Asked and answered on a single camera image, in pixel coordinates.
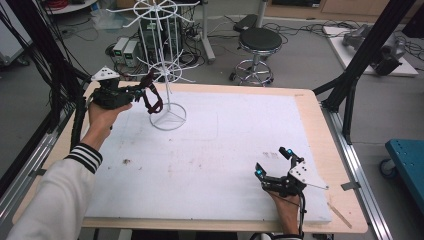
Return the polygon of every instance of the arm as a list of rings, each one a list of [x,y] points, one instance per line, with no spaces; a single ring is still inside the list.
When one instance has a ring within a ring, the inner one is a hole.
[[[299,195],[280,197],[276,192],[268,192],[277,207],[281,228],[284,235],[276,236],[276,239],[302,239],[297,226],[297,216],[299,212]]]
[[[87,134],[63,161],[48,169],[8,240],[78,238],[94,187],[94,173],[102,162],[98,150],[118,114],[129,108],[131,105],[104,110],[90,104]]]

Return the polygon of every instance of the human hand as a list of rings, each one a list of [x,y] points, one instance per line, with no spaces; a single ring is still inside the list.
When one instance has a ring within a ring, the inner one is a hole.
[[[278,195],[277,192],[267,191],[274,200],[277,207],[280,223],[284,234],[299,234],[297,226],[297,215],[299,213],[300,198],[299,195],[287,196],[285,198]]]
[[[99,150],[104,140],[110,135],[112,125],[116,121],[118,114],[131,107],[132,104],[130,103],[113,110],[107,110],[91,102],[88,107],[90,128],[81,142]]]

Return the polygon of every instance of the floor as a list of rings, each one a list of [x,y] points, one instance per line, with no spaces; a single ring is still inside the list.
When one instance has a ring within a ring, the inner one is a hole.
[[[233,8],[225,1],[210,3],[209,35],[237,36],[232,23],[225,17],[239,21],[239,14],[256,12],[256,1],[234,0]],[[79,11],[57,17],[59,26],[72,29],[65,43],[80,64],[91,74],[101,67],[111,66],[105,49],[120,36],[131,36],[136,28],[120,30],[94,30],[92,22],[78,26],[90,18],[89,11]],[[267,18],[265,23],[276,23],[298,29],[312,23],[307,20]],[[282,49],[268,58],[275,81],[268,87],[314,89],[338,77],[343,68],[327,39],[308,32],[286,35],[288,42]],[[197,84],[236,85],[229,81],[232,67],[250,56],[237,50],[237,38],[209,38],[216,61],[186,70],[184,77]],[[412,41],[424,45],[423,41]],[[424,62],[406,54],[405,59],[414,67],[424,69]],[[352,141],[367,179],[384,215],[393,239],[423,239],[424,219],[400,178],[387,180],[381,176],[378,165],[389,157],[384,143],[392,138],[424,139],[424,75],[416,77],[377,77],[363,75],[357,86],[352,120]],[[37,126],[46,116],[49,89],[41,80],[33,65],[14,64],[0,71],[0,173],[4,174],[13,159],[19,154]],[[328,92],[317,98],[324,100]],[[343,117],[344,105],[340,106]],[[0,239],[4,239],[10,228],[10,219],[0,226]],[[92,239],[93,229],[83,229],[80,239]],[[99,239],[119,238],[119,231],[103,229]],[[182,232],[182,239],[192,239],[193,234]],[[240,239],[248,239],[248,233],[240,233]],[[313,239],[310,234],[305,239]],[[375,239],[370,228],[364,234],[336,234],[335,239]]]

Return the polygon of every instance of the black striped cuff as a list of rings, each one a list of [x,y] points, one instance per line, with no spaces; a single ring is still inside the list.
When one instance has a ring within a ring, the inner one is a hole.
[[[103,161],[103,157],[98,151],[84,143],[79,143],[74,147],[66,158],[81,163],[93,174],[96,173]]]

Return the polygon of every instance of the sleeve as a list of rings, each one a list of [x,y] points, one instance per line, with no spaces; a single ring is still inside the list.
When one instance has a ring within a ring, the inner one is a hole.
[[[54,163],[7,239],[77,239],[101,162],[99,152],[80,143]]]

